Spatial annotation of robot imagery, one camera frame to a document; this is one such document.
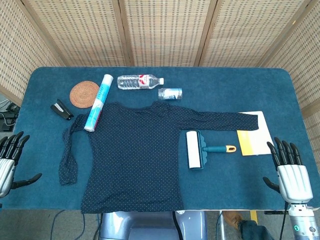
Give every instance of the black stapler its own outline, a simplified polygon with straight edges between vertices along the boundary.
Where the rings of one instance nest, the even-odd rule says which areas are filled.
[[[60,101],[56,100],[56,103],[51,105],[50,107],[55,113],[57,113],[60,117],[70,120],[74,115],[70,112],[70,110]]]

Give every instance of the table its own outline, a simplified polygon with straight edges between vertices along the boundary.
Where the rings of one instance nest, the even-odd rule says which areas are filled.
[[[153,74],[164,78],[165,88],[182,88],[182,100],[173,105],[196,111],[263,111],[270,134],[295,143],[306,165],[313,190],[309,205],[320,206],[320,181],[290,75],[276,68],[229,67],[40,67],[29,80],[15,132],[24,131],[30,139],[23,148],[15,180],[43,173],[38,182],[12,190],[2,199],[7,209],[80,209],[91,172],[92,153],[84,132],[73,135],[72,151],[78,164],[76,184],[61,186],[58,168],[64,151],[62,133],[72,122],[55,114],[50,105],[59,98],[76,116],[89,109],[71,105],[72,87],[85,80],[100,85],[104,74],[114,77],[107,102],[127,107],[146,107],[158,99],[158,88],[120,90],[117,77]],[[179,183],[188,210],[280,210],[281,196],[263,182],[278,182],[270,155],[241,155],[235,131],[202,130],[210,145],[235,145],[233,154],[209,154],[203,170],[189,170],[185,131],[179,140]]]

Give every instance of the robotic hand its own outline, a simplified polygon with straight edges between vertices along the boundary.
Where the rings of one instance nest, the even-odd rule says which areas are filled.
[[[320,233],[312,208],[306,203],[313,198],[309,175],[302,164],[299,150],[293,144],[274,138],[276,148],[267,142],[270,148],[279,185],[263,177],[265,184],[280,193],[283,199],[290,204],[288,210],[290,221],[296,240],[320,240]]]
[[[36,182],[42,173],[38,173],[29,180],[14,181],[16,166],[25,143],[30,138],[29,135],[20,138],[24,134],[23,131],[11,137],[4,137],[0,140],[0,198],[5,197],[10,189],[17,189]]]

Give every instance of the navy polka dot shirt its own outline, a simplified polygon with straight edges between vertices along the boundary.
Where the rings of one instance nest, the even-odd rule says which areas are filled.
[[[77,181],[71,134],[84,131],[88,114],[63,133],[61,185]],[[81,202],[82,213],[175,211],[184,209],[179,188],[180,130],[256,130],[258,117],[232,112],[197,112],[154,102],[143,108],[107,103],[95,132],[85,131],[93,154],[92,171]]]

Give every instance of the water bottle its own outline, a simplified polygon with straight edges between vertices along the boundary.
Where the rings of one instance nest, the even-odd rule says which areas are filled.
[[[182,99],[182,88],[160,88],[158,89],[159,100]]]
[[[163,85],[163,78],[156,78],[153,75],[123,75],[118,76],[118,88],[131,89],[153,89],[157,85]]]

